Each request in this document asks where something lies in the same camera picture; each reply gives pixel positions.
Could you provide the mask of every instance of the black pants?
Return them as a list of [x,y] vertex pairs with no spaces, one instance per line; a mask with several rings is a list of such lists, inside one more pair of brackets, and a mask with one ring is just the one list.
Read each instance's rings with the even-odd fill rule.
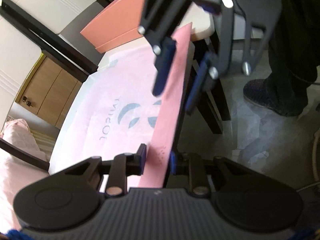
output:
[[320,0],[282,0],[282,14],[269,43],[271,100],[289,115],[308,104],[307,87],[320,65]]

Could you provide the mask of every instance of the pink strip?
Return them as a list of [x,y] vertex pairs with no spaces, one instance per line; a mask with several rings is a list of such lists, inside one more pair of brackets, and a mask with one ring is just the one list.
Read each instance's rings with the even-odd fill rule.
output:
[[156,126],[148,144],[146,165],[138,187],[163,186],[183,93],[191,26],[191,23],[185,25],[173,35],[173,39],[177,41],[177,52],[164,89]]

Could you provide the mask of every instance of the shoe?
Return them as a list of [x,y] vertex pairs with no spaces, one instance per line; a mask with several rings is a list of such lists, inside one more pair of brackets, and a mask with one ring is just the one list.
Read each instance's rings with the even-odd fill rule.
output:
[[243,88],[243,95],[244,99],[256,106],[271,109],[279,115],[291,116],[271,101],[265,79],[250,80]]

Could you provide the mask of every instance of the ridged black surface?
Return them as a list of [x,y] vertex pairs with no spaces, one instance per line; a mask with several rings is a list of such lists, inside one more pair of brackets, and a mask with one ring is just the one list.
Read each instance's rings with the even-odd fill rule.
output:
[[217,214],[209,200],[193,198],[184,189],[141,188],[106,200],[97,215],[78,228],[24,232],[34,240],[284,240],[292,235],[289,229],[255,234],[235,228]]

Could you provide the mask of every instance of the orange box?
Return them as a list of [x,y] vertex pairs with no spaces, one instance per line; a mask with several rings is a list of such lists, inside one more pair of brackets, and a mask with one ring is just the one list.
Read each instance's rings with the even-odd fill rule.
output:
[[100,12],[81,34],[100,53],[142,37],[137,28],[144,0],[114,0]]

